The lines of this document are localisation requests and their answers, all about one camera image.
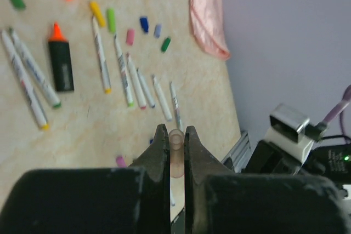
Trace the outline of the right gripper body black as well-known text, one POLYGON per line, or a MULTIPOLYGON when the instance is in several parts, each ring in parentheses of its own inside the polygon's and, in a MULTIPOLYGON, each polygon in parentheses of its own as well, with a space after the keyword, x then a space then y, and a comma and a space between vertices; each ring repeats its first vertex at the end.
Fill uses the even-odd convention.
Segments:
POLYGON ((259 141, 248 164, 241 171, 249 174, 290 174, 301 169, 301 162, 271 142, 259 141))

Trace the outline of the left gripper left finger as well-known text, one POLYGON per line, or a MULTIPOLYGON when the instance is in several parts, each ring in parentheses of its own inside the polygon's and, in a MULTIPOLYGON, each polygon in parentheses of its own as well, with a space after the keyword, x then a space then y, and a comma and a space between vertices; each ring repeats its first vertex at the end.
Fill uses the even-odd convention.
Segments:
POLYGON ((1 210, 1 233, 170 231, 170 150, 164 124, 125 168, 24 173, 1 210))

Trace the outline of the magenta pink marker cap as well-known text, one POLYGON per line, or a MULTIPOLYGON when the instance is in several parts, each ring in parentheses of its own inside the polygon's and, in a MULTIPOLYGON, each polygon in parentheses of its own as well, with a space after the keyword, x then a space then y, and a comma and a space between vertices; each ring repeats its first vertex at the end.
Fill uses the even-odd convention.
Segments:
POLYGON ((124 158, 122 156, 116 157, 116 164, 119 168, 126 168, 128 165, 126 164, 124 158))

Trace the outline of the lilac cap paint marker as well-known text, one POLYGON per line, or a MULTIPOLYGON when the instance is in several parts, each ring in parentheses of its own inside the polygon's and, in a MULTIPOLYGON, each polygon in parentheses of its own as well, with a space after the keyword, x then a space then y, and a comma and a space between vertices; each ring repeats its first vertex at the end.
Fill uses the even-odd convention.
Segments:
POLYGON ((166 101, 163 90, 161 88, 161 85, 160 85, 160 83, 157 80, 155 75, 152 75, 152 82, 153 82, 155 93, 158 97, 160 106, 162 108, 162 112, 164 114, 164 117, 165 117, 167 122, 170 122, 170 121, 172 121, 172 114, 171 114, 171 111, 169 109, 169 106, 168 106, 168 103, 166 101))

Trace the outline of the blue cap white marker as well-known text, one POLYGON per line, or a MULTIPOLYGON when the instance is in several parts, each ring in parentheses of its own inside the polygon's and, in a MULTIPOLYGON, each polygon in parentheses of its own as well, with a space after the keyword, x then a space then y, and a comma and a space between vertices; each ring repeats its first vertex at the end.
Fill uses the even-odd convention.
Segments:
POLYGON ((138 77, 139 77, 139 81, 140 81, 140 84, 141 84, 141 87, 143 89, 143 92, 144 92, 144 95, 149 103, 149 106, 154 109, 156 104, 155 104, 155 100, 154 100, 154 97, 153 95, 151 94, 151 91, 150 91, 150 88, 146 82, 146 79, 144 77, 144 75, 142 74, 141 70, 139 68, 137 68, 137 74, 138 74, 138 77))

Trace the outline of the pink cap paint marker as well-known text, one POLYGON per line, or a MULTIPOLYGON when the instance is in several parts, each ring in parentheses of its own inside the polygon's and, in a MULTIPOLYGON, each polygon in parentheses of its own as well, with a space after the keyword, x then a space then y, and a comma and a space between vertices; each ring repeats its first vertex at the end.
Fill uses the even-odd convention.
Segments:
POLYGON ((142 90, 142 87, 141 87, 141 84, 139 81, 137 69, 135 67, 135 64, 132 60, 130 53, 127 53, 127 65, 128 65, 129 73, 131 75, 131 79, 132 79, 135 95, 137 97, 139 108, 144 110, 144 109, 146 109, 146 98, 144 96, 144 93, 143 93, 143 90, 142 90))

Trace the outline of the green cap white marker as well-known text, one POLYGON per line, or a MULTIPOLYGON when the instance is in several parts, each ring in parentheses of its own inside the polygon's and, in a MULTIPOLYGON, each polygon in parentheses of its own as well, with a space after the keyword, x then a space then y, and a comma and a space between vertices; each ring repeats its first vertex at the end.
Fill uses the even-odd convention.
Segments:
POLYGON ((30 75, 34 78, 47 103, 52 108, 59 108, 61 106, 61 100, 48 79, 45 77, 39 65, 36 63, 26 44, 19 38, 18 34, 12 27, 9 28, 9 34, 20 59, 28 69, 30 75))

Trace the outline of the lime cap white marker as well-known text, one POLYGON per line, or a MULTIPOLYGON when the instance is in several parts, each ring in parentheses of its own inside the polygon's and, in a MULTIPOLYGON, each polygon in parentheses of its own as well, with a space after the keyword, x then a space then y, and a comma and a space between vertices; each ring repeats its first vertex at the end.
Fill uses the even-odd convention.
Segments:
POLYGON ((118 62, 118 66, 121 74, 122 87, 126 97, 126 102, 128 107, 132 107, 134 105, 133 96, 131 92, 131 87, 128 82, 127 68, 124 61, 124 54, 123 54, 120 42, 118 40, 117 33, 114 33, 114 45, 115 45, 115 51, 117 56, 117 62, 118 62))

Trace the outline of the lilac marker cap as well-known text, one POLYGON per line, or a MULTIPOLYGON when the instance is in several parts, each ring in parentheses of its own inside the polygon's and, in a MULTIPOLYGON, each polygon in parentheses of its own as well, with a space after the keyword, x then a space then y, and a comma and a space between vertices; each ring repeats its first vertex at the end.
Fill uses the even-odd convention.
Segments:
POLYGON ((154 29, 154 37, 160 38, 162 32, 162 24, 156 24, 154 29))

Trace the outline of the yellow marker pen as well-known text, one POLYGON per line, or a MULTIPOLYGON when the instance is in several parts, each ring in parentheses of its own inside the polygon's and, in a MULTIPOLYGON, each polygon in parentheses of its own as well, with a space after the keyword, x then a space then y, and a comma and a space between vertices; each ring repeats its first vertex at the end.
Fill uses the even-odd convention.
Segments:
POLYGON ((99 25, 95 16, 92 16, 92 29, 93 29, 93 35, 94 35, 94 44, 97 50, 97 55, 100 63, 100 72, 101 72, 104 92, 108 94, 111 92, 111 83, 110 83, 110 77, 109 77, 109 72, 107 68, 104 48, 102 44, 102 39, 99 31, 99 25))

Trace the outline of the black orange highlighter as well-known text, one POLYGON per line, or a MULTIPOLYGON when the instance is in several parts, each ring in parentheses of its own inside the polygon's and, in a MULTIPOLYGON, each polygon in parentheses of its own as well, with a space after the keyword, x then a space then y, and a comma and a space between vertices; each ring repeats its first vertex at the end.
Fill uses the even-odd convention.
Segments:
POLYGON ((52 34, 48 40, 50 63, 57 92, 73 92, 73 72, 69 42, 61 33, 57 22, 53 24, 52 34))

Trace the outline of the yellow cap paint marker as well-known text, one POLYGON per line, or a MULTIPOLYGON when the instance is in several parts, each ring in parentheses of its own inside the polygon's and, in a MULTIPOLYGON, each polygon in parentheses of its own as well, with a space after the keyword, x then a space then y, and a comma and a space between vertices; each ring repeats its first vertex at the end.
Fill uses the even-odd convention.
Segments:
POLYGON ((8 53, 9 60, 12 64, 14 72, 19 80, 20 86, 24 92, 25 99, 28 102, 28 105, 33 113, 33 116, 36 120, 36 123, 41 130, 48 130, 49 123, 47 121, 44 110, 41 106, 41 103, 37 97, 37 94, 34 90, 33 85, 29 79, 28 74, 25 71, 24 65, 8 35, 6 30, 1 31, 1 38, 8 53))

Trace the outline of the yellow marker cap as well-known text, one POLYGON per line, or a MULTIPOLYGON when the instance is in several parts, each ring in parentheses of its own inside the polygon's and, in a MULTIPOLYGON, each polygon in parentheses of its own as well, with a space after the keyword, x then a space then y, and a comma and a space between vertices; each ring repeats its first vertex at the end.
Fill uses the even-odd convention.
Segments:
POLYGON ((90 6, 90 8, 91 8, 91 10, 93 12, 93 15, 95 16, 98 24, 99 24, 99 26, 100 27, 105 27, 106 26, 106 20, 105 20, 105 18, 103 16, 103 13, 102 13, 102 11, 100 9, 100 6, 99 6, 98 2, 90 1, 89 2, 89 6, 90 6))

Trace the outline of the small blue cap marker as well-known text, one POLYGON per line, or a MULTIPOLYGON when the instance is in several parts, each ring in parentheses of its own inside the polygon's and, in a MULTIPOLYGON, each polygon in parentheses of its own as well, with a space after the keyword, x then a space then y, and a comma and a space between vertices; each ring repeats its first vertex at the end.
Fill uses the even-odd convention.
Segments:
POLYGON ((174 207, 176 203, 175 203, 175 199, 174 199, 174 195, 171 187, 169 187, 169 197, 170 197, 170 204, 172 207, 174 207))

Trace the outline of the pink cloth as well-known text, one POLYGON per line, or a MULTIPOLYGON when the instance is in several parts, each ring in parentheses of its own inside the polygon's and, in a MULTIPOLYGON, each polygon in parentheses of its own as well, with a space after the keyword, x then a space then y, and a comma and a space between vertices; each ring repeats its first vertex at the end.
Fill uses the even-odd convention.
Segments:
POLYGON ((202 51, 224 61, 231 53, 225 41, 223 0, 189 0, 191 33, 202 51))

